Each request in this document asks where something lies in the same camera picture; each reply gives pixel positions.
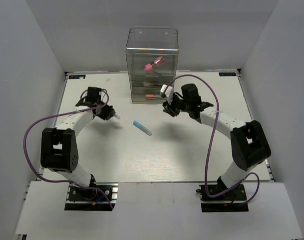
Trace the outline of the clear acrylic drawer organizer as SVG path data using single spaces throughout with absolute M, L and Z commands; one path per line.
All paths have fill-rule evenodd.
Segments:
M 178 54 L 175 28 L 134 26 L 129 30 L 126 63 L 133 103 L 164 101 L 160 90 L 175 78 Z

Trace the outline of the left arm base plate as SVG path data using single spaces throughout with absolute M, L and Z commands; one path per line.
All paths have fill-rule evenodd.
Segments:
M 112 207 L 115 207 L 117 202 L 118 183 L 97 183 L 97 187 L 104 192 Z M 67 192 L 64 210 L 111 212 L 112 208 L 100 191 L 83 189 L 70 185 Z

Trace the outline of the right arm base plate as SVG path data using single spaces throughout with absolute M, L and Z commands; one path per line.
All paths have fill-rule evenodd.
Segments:
M 200 197 L 203 213 L 241 213 L 249 211 L 248 204 L 243 203 L 247 200 L 243 184 L 216 198 L 207 196 L 205 186 L 199 185 L 196 194 Z

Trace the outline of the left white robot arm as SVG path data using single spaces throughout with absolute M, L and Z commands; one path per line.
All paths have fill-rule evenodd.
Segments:
M 41 166 L 62 175 L 72 184 L 80 185 L 80 193 L 86 199 L 95 198 L 98 188 L 92 184 L 93 176 L 79 163 L 76 137 L 95 117 L 107 121 L 115 114 L 111 105 L 88 111 L 81 109 L 69 114 L 54 128 L 45 128 L 41 137 Z

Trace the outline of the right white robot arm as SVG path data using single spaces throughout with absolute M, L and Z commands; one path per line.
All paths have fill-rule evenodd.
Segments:
M 171 86 L 161 87 L 160 95 L 165 99 L 163 111 L 172 117 L 181 112 L 188 113 L 191 119 L 212 127 L 230 140 L 233 162 L 218 178 L 216 191 L 211 192 L 225 200 L 230 199 L 236 192 L 235 186 L 271 156 L 262 125 L 256 120 L 238 120 L 217 110 L 213 104 L 202 101 L 193 83 L 182 86 L 181 90 L 177 93 Z

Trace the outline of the orange highlighter pen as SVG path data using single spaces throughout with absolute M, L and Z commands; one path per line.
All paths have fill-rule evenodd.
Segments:
M 146 99 L 159 99 L 159 98 L 161 98 L 161 96 L 159 94 L 150 94 L 150 95 L 146 94 L 145 98 Z

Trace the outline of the pink-capped marker tube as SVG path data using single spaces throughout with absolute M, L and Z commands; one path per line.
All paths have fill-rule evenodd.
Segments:
M 147 73 L 152 72 L 154 68 L 156 68 L 157 66 L 159 66 L 164 62 L 165 62 L 165 58 L 163 56 L 159 56 L 156 59 L 154 59 L 152 63 L 148 63 L 147 65 L 145 65 L 144 71 Z

